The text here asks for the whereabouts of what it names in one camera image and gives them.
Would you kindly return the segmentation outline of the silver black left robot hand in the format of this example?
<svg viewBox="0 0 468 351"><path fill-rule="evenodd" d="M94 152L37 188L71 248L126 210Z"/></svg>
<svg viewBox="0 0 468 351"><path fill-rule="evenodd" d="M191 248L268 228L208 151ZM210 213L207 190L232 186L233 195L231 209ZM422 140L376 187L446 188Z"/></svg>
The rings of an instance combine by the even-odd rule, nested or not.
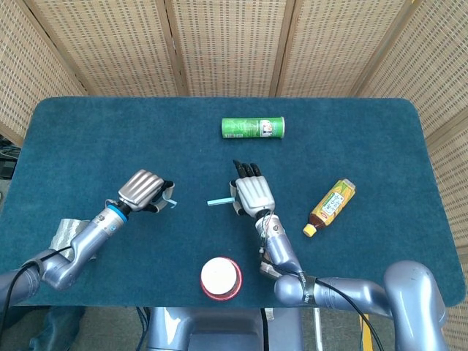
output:
<svg viewBox="0 0 468 351"><path fill-rule="evenodd" d="M147 170L137 171L118 191L119 200L131 211L159 213L167 205L175 208L172 198L175 184Z"/></svg>

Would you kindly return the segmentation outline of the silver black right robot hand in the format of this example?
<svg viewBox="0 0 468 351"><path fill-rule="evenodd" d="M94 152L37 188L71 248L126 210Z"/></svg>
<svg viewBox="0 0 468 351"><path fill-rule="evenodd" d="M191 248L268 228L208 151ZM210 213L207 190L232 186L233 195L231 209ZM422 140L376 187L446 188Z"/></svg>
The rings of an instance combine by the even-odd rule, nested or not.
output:
<svg viewBox="0 0 468 351"><path fill-rule="evenodd" d="M230 182L230 194L235 198L237 215L259 219L275 209L275 200L265 176L255 163L241 163L234 159L238 177Z"/></svg>

